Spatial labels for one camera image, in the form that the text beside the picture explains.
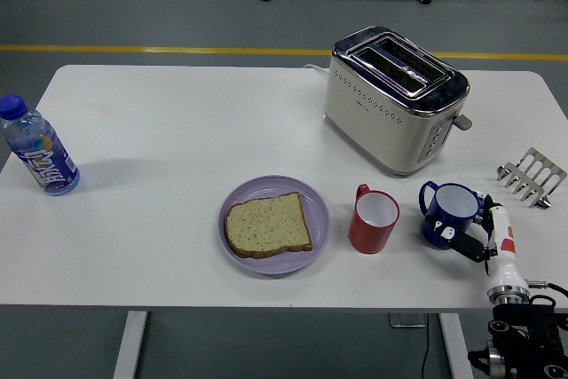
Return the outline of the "robot right hand white shell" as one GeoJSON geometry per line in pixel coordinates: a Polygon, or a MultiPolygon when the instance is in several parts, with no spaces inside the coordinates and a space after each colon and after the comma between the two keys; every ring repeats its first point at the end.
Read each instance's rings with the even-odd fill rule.
{"type": "Polygon", "coordinates": [[[486,231],[486,243],[430,214],[425,216],[426,223],[450,249],[485,264],[487,296],[492,304],[524,304],[529,300],[528,284],[516,268],[516,245],[509,215],[488,194],[482,195],[480,201],[481,210],[474,222],[486,231]]]}

